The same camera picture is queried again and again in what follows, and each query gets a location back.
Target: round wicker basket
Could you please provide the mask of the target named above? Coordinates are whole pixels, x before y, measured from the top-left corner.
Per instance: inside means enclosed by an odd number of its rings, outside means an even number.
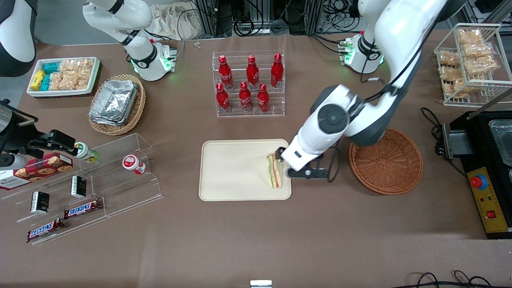
[[[132,75],[126,75],[126,74],[117,75],[117,76],[110,78],[109,80],[130,80],[139,86],[139,90],[137,91],[137,94],[135,95],[136,98],[132,105],[132,110],[130,111],[130,115],[128,116],[128,121],[126,122],[125,125],[114,126],[114,125],[99,124],[99,123],[93,122],[89,118],[89,123],[91,123],[94,130],[101,132],[101,133],[115,136],[115,135],[124,134],[124,133],[130,131],[131,129],[133,129],[133,127],[135,127],[135,125],[137,124],[137,122],[140,119],[140,116],[142,115],[142,110],[144,110],[144,104],[146,103],[146,92],[144,91],[144,87],[142,86],[142,83],[140,82],[140,80]],[[99,91],[101,91],[101,88],[103,88],[103,85],[105,85],[105,83],[106,83],[106,81],[103,84],[101,84],[101,86],[98,88],[98,90],[94,94],[94,98],[91,102],[91,107],[94,104],[94,102],[96,101]]]
[[[423,174],[423,159],[414,142],[402,132],[388,128],[371,146],[350,145],[350,167],[369,189],[399,195],[412,190]]]

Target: red bottle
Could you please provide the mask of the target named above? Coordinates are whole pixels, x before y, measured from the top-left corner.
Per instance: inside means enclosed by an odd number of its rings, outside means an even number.
[[[238,96],[240,97],[242,110],[244,110],[244,112],[250,112],[252,110],[252,102],[251,92],[247,89],[247,82],[242,81],[242,83],[240,83],[240,93]]]
[[[256,66],[256,58],[254,55],[247,57],[247,82],[249,82],[249,89],[256,90],[260,84],[260,70]]]
[[[258,107],[261,112],[268,112],[269,100],[267,86],[264,83],[260,84],[260,91],[258,92]]]
[[[217,90],[217,103],[219,103],[219,107],[222,113],[231,112],[231,104],[229,103],[229,96],[227,92],[224,91],[224,86],[221,83],[218,83],[215,86]]]
[[[231,72],[231,67],[227,64],[226,56],[219,56],[219,74],[221,76],[222,84],[226,89],[233,88],[233,74]]]
[[[272,64],[272,68],[270,69],[270,85],[274,88],[281,88],[283,86],[283,74],[285,68],[283,67],[283,56],[279,53],[274,55],[274,63]]]

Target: red emergency stop button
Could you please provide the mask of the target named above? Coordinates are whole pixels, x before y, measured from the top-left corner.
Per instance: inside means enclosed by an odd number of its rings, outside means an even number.
[[[487,188],[487,178],[482,174],[477,174],[476,176],[471,177],[470,185],[476,189],[484,190]]]
[[[494,210],[487,211],[487,218],[496,218],[496,213],[494,213]]]

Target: snickers bar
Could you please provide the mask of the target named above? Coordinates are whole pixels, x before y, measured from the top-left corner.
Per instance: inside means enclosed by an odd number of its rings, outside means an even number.
[[[73,216],[88,212],[90,210],[96,210],[96,209],[100,209],[100,208],[101,208],[101,202],[100,202],[100,199],[98,198],[94,201],[85,203],[85,204],[75,207],[71,210],[64,210],[64,219],[68,219],[69,217],[73,217]]]
[[[27,243],[34,239],[34,238],[37,238],[39,236],[42,236],[46,233],[50,233],[51,231],[55,230],[55,229],[59,229],[59,228],[62,228],[64,227],[64,222],[62,221],[62,219],[60,218],[57,218],[55,220],[53,220],[52,222],[44,225],[44,226],[41,226],[37,229],[34,229],[32,231],[29,231],[28,232],[28,235],[27,235]]]

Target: brown table surface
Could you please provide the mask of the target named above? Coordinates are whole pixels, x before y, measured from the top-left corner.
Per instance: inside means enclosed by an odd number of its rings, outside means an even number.
[[[414,272],[453,280],[455,269],[512,285],[512,241],[484,240],[467,180],[434,154],[432,125],[419,111],[431,108],[442,122],[466,111],[440,103],[431,52],[446,33],[435,31],[427,42],[390,124],[414,140],[424,159],[423,178],[411,192],[381,196],[365,188],[350,169],[345,139],[344,162],[331,184],[294,179],[286,201],[201,201],[205,141],[290,141],[324,87],[342,83],[367,96],[380,84],[360,84],[335,53],[306,36],[201,40],[200,50],[187,42],[175,73],[143,81],[147,102],[131,131],[153,145],[152,171],[165,197],[41,246],[25,244],[27,231],[16,224],[13,205],[0,203],[0,285],[247,287],[251,279],[271,279],[275,287],[391,287],[415,283]],[[218,119],[212,53],[273,49],[286,53],[286,115]],[[38,58],[74,56],[101,60],[100,83],[134,74],[121,45],[38,46]],[[386,77],[387,71],[381,65],[374,75]],[[40,131],[59,129],[94,147],[117,137],[91,128],[90,101],[24,95],[19,108],[39,117]]]

